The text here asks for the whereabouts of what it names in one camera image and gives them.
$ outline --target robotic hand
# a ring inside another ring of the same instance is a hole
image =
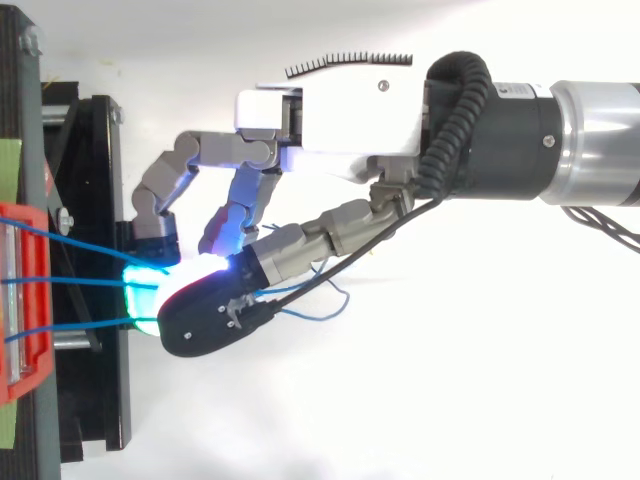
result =
[[[288,82],[239,94],[236,133],[185,132],[146,171],[133,194],[139,251],[175,263],[169,207],[200,166],[236,169],[199,244],[229,268],[164,303],[158,323],[170,353],[203,355],[250,334],[448,198],[640,204],[640,86],[494,84],[466,52],[438,60],[426,81],[411,65],[407,55],[340,54],[293,67]],[[370,199],[256,241],[282,172],[329,162],[352,181],[378,177]],[[414,209],[416,200],[429,201]],[[343,255],[283,299],[256,302],[257,290]]]

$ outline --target green tape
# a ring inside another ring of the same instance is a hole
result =
[[[0,201],[16,203],[22,140],[0,138]]]
[[[0,407],[0,449],[13,449],[16,441],[18,402],[15,400]]]
[[[0,138],[0,201],[16,203],[22,140]],[[16,440],[18,402],[0,405],[0,449],[13,449]]]

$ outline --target teeth-like black strip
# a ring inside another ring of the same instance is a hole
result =
[[[333,65],[348,65],[354,63],[372,63],[376,65],[413,65],[413,55],[395,53],[348,52],[328,53],[322,58],[311,62],[301,63],[285,69],[287,78],[299,77],[305,73],[315,72]]]
[[[367,52],[328,53],[324,58],[327,61],[327,65],[367,63],[369,61],[369,54]]]
[[[325,68],[326,66],[326,59],[318,58],[317,60],[312,60],[311,62],[300,63],[298,65],[294,65],[293,67],[289,67],[285,69],[284,73],[287,75],[287,78],[294,78],[299,77],[300,75],[304,75],[305,73],[320,70],[321,68]]]
[[[376,53],[371,55],[371,63],[383,65],[413,65],[413,55]]]

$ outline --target metal rod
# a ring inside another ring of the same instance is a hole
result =
[[[69,111],[69,105],[43,105],[42,124],[45,127],[60,126]]]
[[[54,332],[53,346],[56,350],[80,350],[91,348],[91,342],[84,331]]]

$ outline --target silver metal cylinder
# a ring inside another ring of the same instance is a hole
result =
[[[635,203],[640,199],[640,92],[628,83],[567,81],[551,91],[562,114],[562,153],[540,197],[550,205]]]
[[[62,125],[69,111],[69,105],[43,105],[42,124],[45,127]]]
[[[91,348],[87,334],[82,331],[55,332],[53,334],[53,346],[56,350],[80,350]]]

